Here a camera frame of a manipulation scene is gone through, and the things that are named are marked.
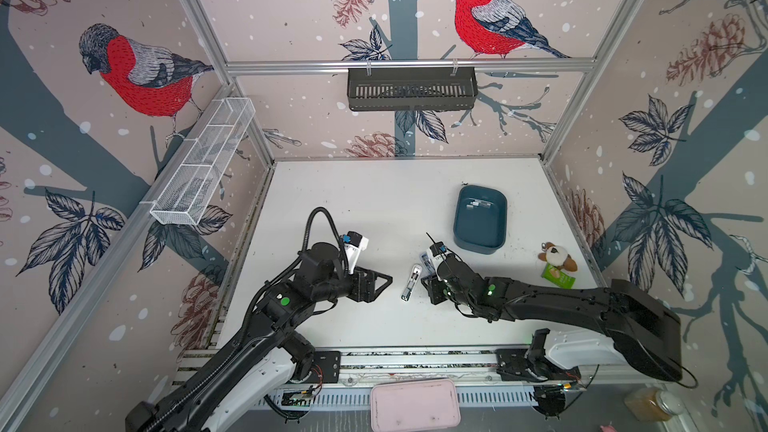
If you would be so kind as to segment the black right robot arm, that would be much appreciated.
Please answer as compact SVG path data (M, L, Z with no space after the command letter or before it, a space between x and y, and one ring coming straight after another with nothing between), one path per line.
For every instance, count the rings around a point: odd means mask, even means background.
M681 324L677 314L638 286L614 279L608 287L559 289L507 277L483 277L442 244L429 247L435 273L425 287L433 304L446 300L468 318L540 320L607 337L636 371L662 381L683 378Z

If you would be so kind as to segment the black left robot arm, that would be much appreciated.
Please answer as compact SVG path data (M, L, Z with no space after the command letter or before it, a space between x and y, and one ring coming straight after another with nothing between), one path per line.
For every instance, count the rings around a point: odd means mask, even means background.
M332 242L309 242L314 218L329 214L311 211L296 258L254 294L238 331L173 392L137 404L126 430L226 431L275 388L311 375L315 349L297 329L319 315L317 304L371 303L392 283L358 266L368 246L358 232L333 228Z

